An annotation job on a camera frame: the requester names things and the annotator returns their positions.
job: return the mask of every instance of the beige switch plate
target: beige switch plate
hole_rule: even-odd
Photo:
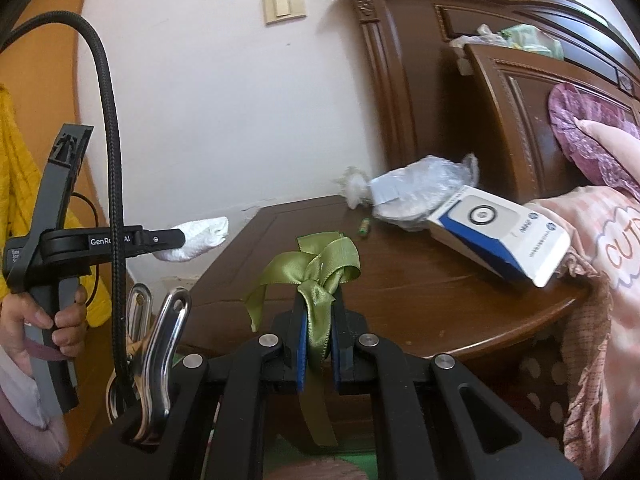
[[[262,8],[266,25],[306,16],[305,0],[262,0]]]

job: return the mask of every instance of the satin ribbon bow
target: satin ribbon bow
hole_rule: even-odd
[[[336,446],[322,392],[321,363],[329,352],[331,304],[341,283],[360,275],[360,257],[350,238],[339,232],[317,233],[298,238],[300,251],[274,257],[258,279],[244,304],[256,332],[262,320],[267,285],[298,286],[307,311],[307,368],[300,407],[313,440],[319,446]]]

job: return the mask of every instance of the human hand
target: human hand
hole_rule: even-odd
[[[53,342],[67,357],[76,357],[84,349],[86,334],[86,290],[79,286],[75,303],[56,314],[57,330]],[[0,306],[0,346],[14,363],[29,377],[33,375],[29,353],[24,346],[24,323],[41,329],[53,327],[53,320],[30,294],[7,294]]]

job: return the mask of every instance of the wooden bed frame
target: wooden bed frame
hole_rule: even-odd
[[[546,100],[559,82],[617,103],[638,122],[640,58],[604,18],[573,0],[352,0],[360,20],[389,169],[475,152],[481,186],[526,202],[586,184],[560,151]],[[529,23],[566,61],[469,45],[461,76],[449,41]]]

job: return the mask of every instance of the product box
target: product box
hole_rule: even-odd
[[[436,240],[505,279],[545,286],[569,249],[569,235],[544,215],[463,186],[428,218]]]

